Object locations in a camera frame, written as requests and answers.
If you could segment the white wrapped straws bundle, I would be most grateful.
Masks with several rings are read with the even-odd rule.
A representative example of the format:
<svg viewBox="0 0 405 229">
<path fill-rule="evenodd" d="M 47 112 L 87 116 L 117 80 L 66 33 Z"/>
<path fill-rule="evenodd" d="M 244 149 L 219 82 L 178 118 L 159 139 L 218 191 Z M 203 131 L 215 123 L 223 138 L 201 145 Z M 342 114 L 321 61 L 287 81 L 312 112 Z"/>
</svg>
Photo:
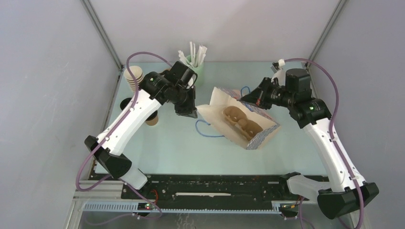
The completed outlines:
<svg viewBox="0 0 405 229">
<path fill-rule="evenodd" d="M 195 43 L 189 42 L 190 55 L 186 56 L 183 51 L 178 51 L 179 60 L 190 68 L 202 67 L 205 61 L 208 48 L 204 45 L 196 46 Z"/>
</svg>

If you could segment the stack of black lids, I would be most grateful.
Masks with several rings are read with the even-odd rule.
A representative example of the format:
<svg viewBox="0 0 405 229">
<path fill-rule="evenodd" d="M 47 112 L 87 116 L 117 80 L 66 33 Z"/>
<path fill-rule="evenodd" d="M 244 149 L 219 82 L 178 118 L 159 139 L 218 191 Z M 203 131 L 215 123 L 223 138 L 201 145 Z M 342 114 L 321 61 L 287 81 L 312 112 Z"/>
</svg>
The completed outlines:
<svg viewBox="0 0 405 229">
<path fill-rule="evenodd" d="M 125 111 L 125 110 L 127 110 L 127 107 L 130 106 L 131 104 L 132 104 L 132 98 L 126 98 L 126 99 L 121 101 L 120 109 L 122 111 Z"/>
</svg>

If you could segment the brown paper coffee cup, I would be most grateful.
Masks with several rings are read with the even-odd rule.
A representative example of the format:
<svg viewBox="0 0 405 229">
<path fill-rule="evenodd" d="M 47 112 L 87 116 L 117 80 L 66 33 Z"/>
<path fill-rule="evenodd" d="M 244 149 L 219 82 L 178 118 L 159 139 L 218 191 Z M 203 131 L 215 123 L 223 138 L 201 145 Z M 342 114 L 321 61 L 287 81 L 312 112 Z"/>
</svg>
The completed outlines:
<svg viewBox="0 0 405 229">
<path fill-rule="evenodd" d="M 158 123 L 158 121 L 159 121 L 158 115 L 157 114 L 152 114 L 151 116 L 149 116 L 146 119 L 145 123 L 147 125 L 149 125 L 149 126 L 154 126 L 154 125 L 156 125 Z"/>
</svg>

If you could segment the green straw holder cup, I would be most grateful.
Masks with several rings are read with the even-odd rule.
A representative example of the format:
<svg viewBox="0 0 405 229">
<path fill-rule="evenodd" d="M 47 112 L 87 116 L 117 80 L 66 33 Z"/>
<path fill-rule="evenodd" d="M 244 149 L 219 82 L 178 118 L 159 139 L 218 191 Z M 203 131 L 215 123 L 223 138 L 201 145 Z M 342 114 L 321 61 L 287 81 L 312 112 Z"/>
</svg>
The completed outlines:
<svg viewBox="0 0 405 229">
<path fill-rule="evenodd" d="M 186 84 L 187 88 L 191 86 L 199 87 L 203 83 L 203 69 L 204 64 L 197 64 L 198 66 L 195 67 L 191 65 L 191 57 L 182 57 L 181 62 L 185 65 L 185 76 L 182 77 L 182 80 Z"/>
</svg>

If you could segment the stack of paper cups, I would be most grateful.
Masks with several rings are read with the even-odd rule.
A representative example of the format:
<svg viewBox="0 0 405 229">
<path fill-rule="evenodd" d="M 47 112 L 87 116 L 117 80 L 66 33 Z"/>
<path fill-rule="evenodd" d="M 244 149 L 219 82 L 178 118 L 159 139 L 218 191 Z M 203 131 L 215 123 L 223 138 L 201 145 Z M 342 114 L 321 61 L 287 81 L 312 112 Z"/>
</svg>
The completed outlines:
<svg viewBox="0 0 405 229">
<path fill-rule="evenodd" d="M 129 68 L 126 68 L 123 72 L 123 76 L 125 77 L 131 91 L 135 93 L 136 91 L 136 84 L 137 82 L 138 85 L 143 81 L 144 79 L 144 74 L 143 70 L 139 66 L 130 66 Z"/>
</svg>

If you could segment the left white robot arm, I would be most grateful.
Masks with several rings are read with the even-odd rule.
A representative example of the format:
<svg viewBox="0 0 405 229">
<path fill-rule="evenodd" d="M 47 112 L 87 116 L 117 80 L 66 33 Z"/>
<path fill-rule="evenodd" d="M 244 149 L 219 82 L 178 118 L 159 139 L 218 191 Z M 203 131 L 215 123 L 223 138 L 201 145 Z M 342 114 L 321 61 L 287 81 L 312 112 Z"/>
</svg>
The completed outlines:
<svg viewBox="0 0 405 229">
<path fill-rule="evenodd" d="M 169 70 L 143 75 L 137 91 L 114 122 L 98 136 L 89 135 L 85 145 L 95 160 L 114 179 L 133 187 L 138 198 L 147 198 L 151 186 L 146 175 L 124 155 L 124 149 L 144 122 L 165 103 L 174 104 L 179 116 L 197 118 L 195 82 L 198 74 L 177 61 Z"/>
</svg>

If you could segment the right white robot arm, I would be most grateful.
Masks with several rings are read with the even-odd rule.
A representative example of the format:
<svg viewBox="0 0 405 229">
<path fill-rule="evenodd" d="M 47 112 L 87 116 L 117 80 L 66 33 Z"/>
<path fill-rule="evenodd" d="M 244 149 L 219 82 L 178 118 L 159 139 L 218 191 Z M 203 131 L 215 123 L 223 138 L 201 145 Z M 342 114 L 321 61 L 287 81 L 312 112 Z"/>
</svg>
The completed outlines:
<svg viewBox="0 0 405 229">
<path fill-rule="evenodd" d="M 364 217 L 365 207 L 379 194 L 374 182 L 367 182 L 358 172 L 338 138 L 332 115 L 321 99 L 312 96 L 310 74 L 304 69 L 289 69 L 285 84 L 279 85 L 276 77 L 265 77 L 241 102 L 270 109 L 273 105 L 285 107 L 312 140 L 328 182 L 319 182 L 293 172 L 281 177 L 278 194 L 283 199 L 299 195 L 315 201 L 329 219 L 358 211 Z"/>
</svg>

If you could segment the blue checkered paper bag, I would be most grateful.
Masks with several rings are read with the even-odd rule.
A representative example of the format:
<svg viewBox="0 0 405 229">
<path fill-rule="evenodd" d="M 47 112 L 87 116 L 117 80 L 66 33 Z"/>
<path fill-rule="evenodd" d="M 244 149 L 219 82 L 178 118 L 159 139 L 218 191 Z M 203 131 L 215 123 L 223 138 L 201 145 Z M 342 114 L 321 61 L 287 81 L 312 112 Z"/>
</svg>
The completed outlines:
<svg viewBox="0 0 405 229">
<path fill-rule="evenodd" d="M 228 140 L 245 150 L 258 150 L 281 125 L 264 109 L 240 101 L 241 91 L 214 87 L 209 104 L 197 106 L 202 119 Z"/>
</svg>

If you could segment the aluminium frame rail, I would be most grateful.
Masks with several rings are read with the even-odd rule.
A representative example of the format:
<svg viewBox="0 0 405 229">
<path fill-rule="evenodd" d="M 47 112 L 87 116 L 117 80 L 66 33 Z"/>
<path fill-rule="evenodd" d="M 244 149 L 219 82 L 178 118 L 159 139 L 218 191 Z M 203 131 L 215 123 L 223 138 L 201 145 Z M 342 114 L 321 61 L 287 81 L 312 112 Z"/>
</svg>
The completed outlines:
<svg viewBox="0 0 405 229">
<path fill-rule="evenodd" d="M 152 188 L 152 199 L 135 195 L 133 199 L 115 201 L 77 201 L 80 212 L 114 212 L 119 215 L 93 226 L 108 224 L 125 216 L 138 219 L 157 219 L 163 214 L 276 214 L 286 218 L 298 216 L 298 200 L 272 200 L 262 202 L 258 197 L 233 197 L 229 193 L 179 192 L 164 200 L 164 193 Z"/>
</svg>

